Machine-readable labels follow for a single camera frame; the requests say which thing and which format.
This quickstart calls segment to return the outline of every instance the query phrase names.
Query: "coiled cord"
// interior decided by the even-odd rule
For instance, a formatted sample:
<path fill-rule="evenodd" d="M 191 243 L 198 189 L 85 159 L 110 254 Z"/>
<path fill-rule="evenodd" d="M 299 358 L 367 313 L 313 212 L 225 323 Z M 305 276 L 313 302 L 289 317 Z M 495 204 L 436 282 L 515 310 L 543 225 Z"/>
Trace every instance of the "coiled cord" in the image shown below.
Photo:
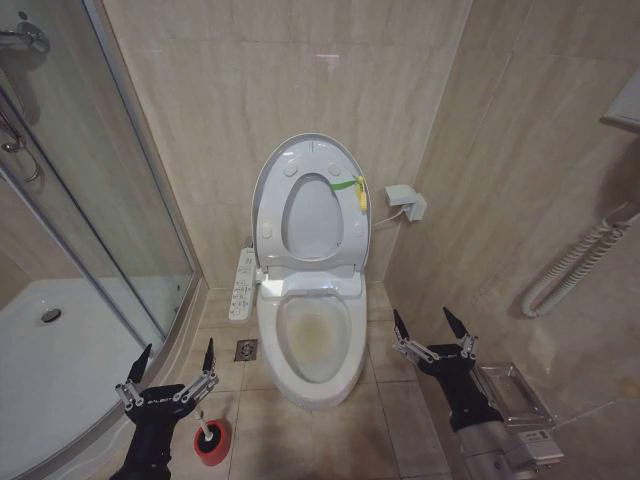
<path fill-rule="evenodd" d="M 622 239 L 628 224 L 610 226 L 606 221 L 593 228 L 573 248 L 571 248 L 555 265 L 534 283 L 524 294 L 520 307 L 522 313 L 529 318 L 546 315 L 566 297 L 573 288 L 595 267 L 595 265 Z M 574 265 L 567 275 L 536 308 L 534 301 L 560 275 Z"/>

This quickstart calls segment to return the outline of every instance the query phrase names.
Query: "shower enclosure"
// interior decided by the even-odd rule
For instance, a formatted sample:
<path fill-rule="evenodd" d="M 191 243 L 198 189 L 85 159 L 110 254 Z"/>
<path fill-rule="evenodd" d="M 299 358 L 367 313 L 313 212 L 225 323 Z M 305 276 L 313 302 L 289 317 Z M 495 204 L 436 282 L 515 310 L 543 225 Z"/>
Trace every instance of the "shower enclosure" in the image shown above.
<path fill-rule="evenodd" d="M 0 3 L 0 479 L 100 422 L 196 283 L 99 13 Z"/>

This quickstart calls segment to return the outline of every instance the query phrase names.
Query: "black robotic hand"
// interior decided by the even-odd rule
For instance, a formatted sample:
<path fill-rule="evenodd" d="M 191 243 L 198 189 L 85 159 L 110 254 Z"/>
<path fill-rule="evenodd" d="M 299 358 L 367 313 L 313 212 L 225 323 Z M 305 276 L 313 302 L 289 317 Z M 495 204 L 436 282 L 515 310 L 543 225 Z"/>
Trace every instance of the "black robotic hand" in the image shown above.
<path fill-rule="evenodd" d="M 449 423 L 454 432 L 470 425 L 502 421 L 500 413 L 489 405 L 487 397 L 471 377 L 478 338 L 469 335 L 462 321 L 446 307 L 443 310 L 458 343 L 426 347 L 420 345 L 410 339 L 400 314 L 394 309 L 395 332 L 398 337 L 394 348 L 412 361 L 421 372 L 438 381 L 451 408 Z"/>
<path fill-rule="evenodd" d="M 134 385 L 140 383 L 149 360 L 148 345 L 129 372 L 127 382 L 116 385 L 125 413 L 136 430 L 120 470 L 111 480 L 168 480 L 171 472 L 170 447 L 178 421 L 191 413 L 197 403 L 218 383 L 214 372 L 213 340 L 205 354 L 202 373 L 188 387 L 183 384 L 150 387 L 138 395 Z"/>

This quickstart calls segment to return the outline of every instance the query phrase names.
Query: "green tag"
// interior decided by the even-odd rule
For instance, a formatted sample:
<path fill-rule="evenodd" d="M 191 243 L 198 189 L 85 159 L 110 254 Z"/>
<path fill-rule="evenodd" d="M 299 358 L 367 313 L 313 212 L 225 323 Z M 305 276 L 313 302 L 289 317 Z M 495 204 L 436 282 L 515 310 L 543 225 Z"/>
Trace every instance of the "green tag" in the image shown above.
<path fill-rule="evenodd" d="M 337 190 L 344 190 L 345 188 L 352 187 L 356 183 L 357 183 L 357 180 L 349 180 L 348 182 L 331 183 L 330 185 L 331 185 L 331 190 L 335 192 Z"/>

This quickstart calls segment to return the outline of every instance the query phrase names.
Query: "floor drain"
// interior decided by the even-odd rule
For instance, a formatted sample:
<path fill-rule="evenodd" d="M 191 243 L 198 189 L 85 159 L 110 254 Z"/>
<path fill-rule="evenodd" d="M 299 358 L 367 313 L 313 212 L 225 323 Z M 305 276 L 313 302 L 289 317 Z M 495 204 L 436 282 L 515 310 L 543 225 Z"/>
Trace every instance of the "floor drain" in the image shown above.
<path fill-rule="evenodd" d="M 62 316 L 62 310 L 59 308 L 52 308 L 51 310 L 47 310 L 42 314 L 40 320 L 44 323 L 51 323 Z"/>
<path fill-rule="evenodd" d="M 234 362 L 250 362 L 256 359 L 258 353 L 258 340 L 250 338 L 249 340 L 238 340 L 236 345 L 236 357 Z"/>

